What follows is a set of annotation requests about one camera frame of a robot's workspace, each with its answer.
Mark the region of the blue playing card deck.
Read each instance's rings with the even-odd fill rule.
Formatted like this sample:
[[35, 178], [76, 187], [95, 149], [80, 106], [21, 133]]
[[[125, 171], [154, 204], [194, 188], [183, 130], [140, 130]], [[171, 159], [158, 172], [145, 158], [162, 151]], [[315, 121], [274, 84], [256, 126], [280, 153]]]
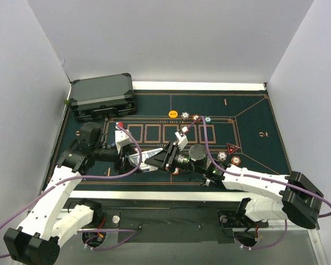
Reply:
[[[145, 162], [146, 162], [146, 159], [160, 153], [162, 150], [163, 150], [162, 148], [158, 148], [158, 149], [152, 149], [152, 150], [148, 150], [148, 151], [142, 151], [142, 158], [141, 158], [139, 170], [142, 172], [156, 171], [158, 169], [158, 167], [151, 166], [149, 164], [146, 164]], [[130, 155], [128, 160], [131, 165], [136, 167], [140, 161], [140, 154], [137, 152], [136, 154]]]

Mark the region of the green blue poker chip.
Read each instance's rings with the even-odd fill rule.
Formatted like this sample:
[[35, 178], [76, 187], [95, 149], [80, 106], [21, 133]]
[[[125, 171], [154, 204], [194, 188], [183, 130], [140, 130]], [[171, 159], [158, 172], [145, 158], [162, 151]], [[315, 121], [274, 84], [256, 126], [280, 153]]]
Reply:
[[210, 116], [206, 116], [206, 117], [205, 117], [205, 122], [206, 122], [207, 124], [211, 124], [211, 123], [212, 123], [212, 118], [211, 118]]

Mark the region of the orange red chip stack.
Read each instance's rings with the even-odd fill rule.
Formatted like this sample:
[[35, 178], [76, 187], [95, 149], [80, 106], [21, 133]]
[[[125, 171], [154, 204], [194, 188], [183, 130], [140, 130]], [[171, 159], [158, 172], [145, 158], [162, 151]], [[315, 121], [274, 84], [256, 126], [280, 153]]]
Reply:
[[173, 174], [174, 174], [174, 175], [178, 175], [179, 172], [180, 172], [180, 169], [179, 169], [179, 168], [176, 168], [176, 169], [174, 170]]

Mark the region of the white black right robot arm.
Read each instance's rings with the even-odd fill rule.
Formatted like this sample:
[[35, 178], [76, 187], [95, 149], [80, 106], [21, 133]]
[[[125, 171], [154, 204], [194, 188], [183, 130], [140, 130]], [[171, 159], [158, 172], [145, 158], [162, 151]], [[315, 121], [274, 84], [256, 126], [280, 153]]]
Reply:
[[305, 229], [315, 229], [322, 205], [323, 194], [301, 172], [289, 175], [269, 175], [250, 171], [234, 164], [215, 160], [204, 145], [180, 152], [170, 142], [153, 157], [158, 168], [173, 172], [175, 169], [201, 175], [208, 183], [222, 185], [226, 190], [241, 190], [260, 197], [244, 198], [235, 213], [237, 223], [247, 226], [251, 222], [290, 220]]

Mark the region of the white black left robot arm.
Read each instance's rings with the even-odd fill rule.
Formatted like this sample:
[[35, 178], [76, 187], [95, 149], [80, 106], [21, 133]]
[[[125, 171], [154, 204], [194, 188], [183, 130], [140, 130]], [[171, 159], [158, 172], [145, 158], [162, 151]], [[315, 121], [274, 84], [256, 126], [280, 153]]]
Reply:
[[102, 222], [98, 203], [83, 200], [61, 220], [57, 217], [68, 198], [96, 161], [122, 160], [123, 147], [137, 143], [129, 130], [116, 124], [115, 145], [101, 147], [103, 129], [97, 123], [85, 123], [77, 139], [62, 154], [46, 189], [31, 206], [31, 212], [4, 234], [4, 243], [12, 260], [22, 264], [54, 264], [62, 246], [85, 226]]

